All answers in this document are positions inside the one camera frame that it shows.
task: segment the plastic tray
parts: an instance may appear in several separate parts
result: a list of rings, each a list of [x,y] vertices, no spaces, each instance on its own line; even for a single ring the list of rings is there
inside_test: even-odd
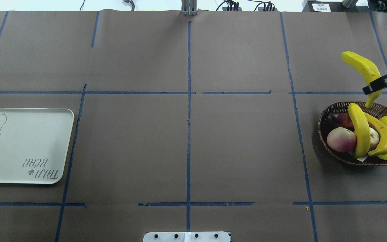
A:
[[[0,183],[58,182],[73,122],[69,109],[0,108]]]

